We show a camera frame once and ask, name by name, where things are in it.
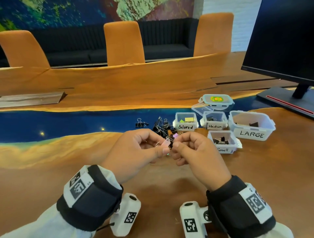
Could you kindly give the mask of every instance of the plastic container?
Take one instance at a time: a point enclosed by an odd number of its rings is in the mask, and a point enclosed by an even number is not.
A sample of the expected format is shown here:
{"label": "plastic container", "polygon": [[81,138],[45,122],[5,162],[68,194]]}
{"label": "plastic container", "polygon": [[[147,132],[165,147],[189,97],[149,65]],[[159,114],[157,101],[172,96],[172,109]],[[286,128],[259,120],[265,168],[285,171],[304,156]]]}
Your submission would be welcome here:
{"label": "plastic container", "polygon": [[[193,118],[193,122],[180,122],[181,120],[185,121],[186,118]],[[198,128],[196,114],[194,112],[177,112],[172,125],[178,131],[194,131]]]}
{"label": "plastic container", "polygon": [[[216,119],[215,121],[207,120],[208,117]],[[223,111],[207,111],[204,112],[203,118],[200,120],[200,124],[207,130],[222,130],[228,127],[228,119]]]}
{"label": "plastic container", "polygon": [[242,149],[242,143],[237,139],[232,131],[208,131],[207,138],[213,141],[225,137],[225,141],[228,141],[228,145],[217,145],[217,150],[221,154],[233,154],[237,149]]}
{"label": "plastic container", "polygon": [[[258,127],[247,126],[258,122]],[[265,141],[276,129],[268,115],[259,112],[230,111],[228,125],[237,138]]]}
{"label": "plastic container", "polygon": [[226,94],[204,94],[198,102],[204,102],[214,110],[225,110],[234,104],[232,98]]}
{"label": "plastic container", "polygon": [[203,102],[195,104],[191,108],[192,108],[193,111],[195,111],[197,114],[199,114],[201,116],[203,116],[205,112],[214,111],[213,108],[211,108],[210,106],[206,105]]}

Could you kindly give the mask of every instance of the red light strip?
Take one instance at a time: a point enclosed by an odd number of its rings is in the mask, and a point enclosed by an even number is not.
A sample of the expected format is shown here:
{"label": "red light strip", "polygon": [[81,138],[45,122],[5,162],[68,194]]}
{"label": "red light strip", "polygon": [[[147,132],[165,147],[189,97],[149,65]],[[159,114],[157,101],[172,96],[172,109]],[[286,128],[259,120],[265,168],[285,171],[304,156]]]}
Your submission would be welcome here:
{"label": "red light strip", "polygon": [[302,107],[298,107],[298,106],[296,106],[296,105],[293,105],[293,104],[291,104],[291,103],[282,101],[282,100],[280,100],[280,99],[278,99],[278,98],[274,98],[274,97],[269,96],[269,95],[267,95],[266,97],[268,97],[268,98],[270,98],[270,99],[272,99],[272,100],[275,100],[275,101],[277,101],[277,102],[281,102],[281,103],[283,103],[283,104],[286,104],[286,105],[288,105],[288,106],[290,106],[290,107],[294,107],[294,108],[296,108],[296,109],[299,109],[299,110],[301,110],[301,111],[304,111],[304,112],[307,112],[307,113],[309,113],[309,114],[314,115],[314,112],[309,111],[309,110],[306,110],[306,109],[304,109],[304,108],[302,108]]}

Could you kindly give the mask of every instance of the wall mural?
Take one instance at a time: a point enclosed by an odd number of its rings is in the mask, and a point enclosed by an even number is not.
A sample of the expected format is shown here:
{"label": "wall mural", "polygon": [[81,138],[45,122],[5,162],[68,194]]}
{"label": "wall mural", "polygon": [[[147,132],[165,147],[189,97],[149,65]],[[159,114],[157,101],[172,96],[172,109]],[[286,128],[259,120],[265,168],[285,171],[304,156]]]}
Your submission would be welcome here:
{"label": "wall mural", "polygon": [[0,31],[186,18],[193,6],[194,0],[5,0]]}

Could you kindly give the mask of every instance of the wooden table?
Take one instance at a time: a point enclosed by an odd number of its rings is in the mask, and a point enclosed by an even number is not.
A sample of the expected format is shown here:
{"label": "wooden table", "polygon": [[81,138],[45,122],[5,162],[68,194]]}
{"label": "wooden table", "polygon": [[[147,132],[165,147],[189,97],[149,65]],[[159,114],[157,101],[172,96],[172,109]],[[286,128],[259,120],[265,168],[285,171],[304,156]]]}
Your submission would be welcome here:
{"label": "wooden table", "polygon": [[[14,110],[97,111],[190,107],[209,92],[227,92],[237,98],[274,85],[295,86],[242,72],[243,56],[240,52],[120,67],[49,69],[27,81],[17,75],[12,79],[15,85],[7,79],[0,81],[0,95],[64,90],[68,95],[59,104]],[[258,111],[275,121],[276,131],[265,142],[242,139],[243,149],[223,158],[232,174],[258,189],[277,221],[290,227],[296,238],[313,237],[314,161],[310,145],[314,123],[280,108]],[[198,132],[206,134],[203,129]],[[120,135],[104,132],[23,146],[0,144],[0,234],[36,220],[56,202],[72,175],[82,165],[100,163]],[[128,237],[184,237],[179,207],[193,200],[206,205],[205,189],[189,167],[177,167],[169,157],[146,166],[124,187],[142,202]],[[225,237],[210,225],[207,228],[211,237]],[[96,237],[113,235],[104,229]]]}

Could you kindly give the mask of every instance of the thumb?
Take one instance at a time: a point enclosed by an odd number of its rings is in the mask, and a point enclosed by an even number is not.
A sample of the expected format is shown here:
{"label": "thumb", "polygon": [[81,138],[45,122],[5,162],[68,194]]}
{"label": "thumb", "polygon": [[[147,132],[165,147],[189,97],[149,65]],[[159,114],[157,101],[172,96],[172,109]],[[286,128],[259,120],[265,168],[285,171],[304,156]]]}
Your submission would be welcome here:
{"label": "thumb", "polygon": [[168,154],[170,152],[170,149],[164,146],[156,146],[153,148],[144,149],[143,152],[145,153],[145,159],[147,160],[147,162],[151,162]]}
{"label": "thumb", "polygon": [[195,157],[195,150],[189,148],[187,145],[176,141],[173,143],[173,148],[184,158],[188,163]]}

